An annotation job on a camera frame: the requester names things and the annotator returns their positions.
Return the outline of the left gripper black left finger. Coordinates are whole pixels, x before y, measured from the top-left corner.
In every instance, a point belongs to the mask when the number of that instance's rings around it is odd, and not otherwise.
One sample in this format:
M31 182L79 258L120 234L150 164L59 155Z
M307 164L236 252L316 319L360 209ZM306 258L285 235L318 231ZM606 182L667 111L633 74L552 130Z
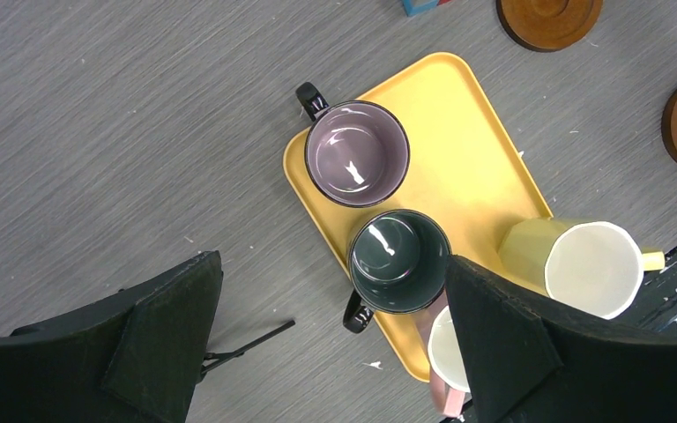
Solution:
M0 337L0 422L183 422L223 281L219 252Z

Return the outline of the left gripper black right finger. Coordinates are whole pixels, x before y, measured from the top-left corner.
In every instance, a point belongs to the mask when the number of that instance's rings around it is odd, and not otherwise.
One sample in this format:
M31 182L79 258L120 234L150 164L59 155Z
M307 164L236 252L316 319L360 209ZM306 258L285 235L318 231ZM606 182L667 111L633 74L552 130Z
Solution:
M445 291L481 422L677 422L677 336L585 313L449 256Z

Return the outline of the cream yellow mug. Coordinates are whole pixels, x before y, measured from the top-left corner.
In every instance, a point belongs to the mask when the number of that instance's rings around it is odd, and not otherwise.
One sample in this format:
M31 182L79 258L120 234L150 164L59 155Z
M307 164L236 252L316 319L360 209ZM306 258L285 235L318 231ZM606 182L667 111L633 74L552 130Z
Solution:
M530 289L610 320L635 300L644 273L665 254L640 247L608 221L537 218L514 225L499 249L504 268Z

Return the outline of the yellow tray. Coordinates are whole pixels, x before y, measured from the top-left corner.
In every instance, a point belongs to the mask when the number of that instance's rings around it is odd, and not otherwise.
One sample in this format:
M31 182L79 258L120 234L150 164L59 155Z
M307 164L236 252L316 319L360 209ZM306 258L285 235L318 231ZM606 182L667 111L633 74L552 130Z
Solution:
M454 254L496 273L498 249L516 223L551 211L469 65L436 52L367 91L365 101L392 112L409 138L410 167L386 201L350 208L331 201L310 180L307 135L287 144L287 180L340 264L353 230L397 208L422 212L446 233Z

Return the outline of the mauve mug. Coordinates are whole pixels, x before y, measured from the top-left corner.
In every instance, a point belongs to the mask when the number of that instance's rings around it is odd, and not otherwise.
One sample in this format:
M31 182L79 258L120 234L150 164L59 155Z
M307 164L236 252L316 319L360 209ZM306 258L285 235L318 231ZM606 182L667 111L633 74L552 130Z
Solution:
M295 96L311 119L304 162L316 189L335 204L374 206L402 185L411 161L409 137L387 108L365 100L330 105L310 82Z

